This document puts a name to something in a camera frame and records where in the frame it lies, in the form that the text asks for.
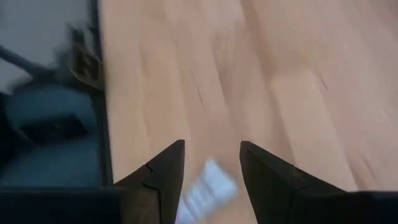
blue fabric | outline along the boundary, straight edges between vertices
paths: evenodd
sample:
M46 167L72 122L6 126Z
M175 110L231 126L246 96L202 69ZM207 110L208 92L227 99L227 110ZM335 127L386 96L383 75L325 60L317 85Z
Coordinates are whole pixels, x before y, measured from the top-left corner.
M89 133L95 132L96 119L90 97L59 85L23 91L5 100L4 109L11 128L20 138L28 139L20 127L33 121L63 114L74 114Z
M101 185L98 139L33 148L0 174L0 187L97 187Z

white object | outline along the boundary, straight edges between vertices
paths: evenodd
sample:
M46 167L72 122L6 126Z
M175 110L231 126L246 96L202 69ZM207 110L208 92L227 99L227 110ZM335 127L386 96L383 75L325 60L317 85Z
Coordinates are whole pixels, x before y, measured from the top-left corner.
M228 203L237 194L235 181L220 169L214 159L208 159L199 178L182 195L176 223L196 223Z

wood grain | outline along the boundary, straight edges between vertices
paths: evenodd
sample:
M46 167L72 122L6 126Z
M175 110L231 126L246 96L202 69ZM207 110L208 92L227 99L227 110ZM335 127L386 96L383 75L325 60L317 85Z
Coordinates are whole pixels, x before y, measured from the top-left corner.
M186 139L184 188L209 157L239 183L206 222L255 223L238 159L250 140L345 190L397 189L397 12L394 0L102 0L114 181Z

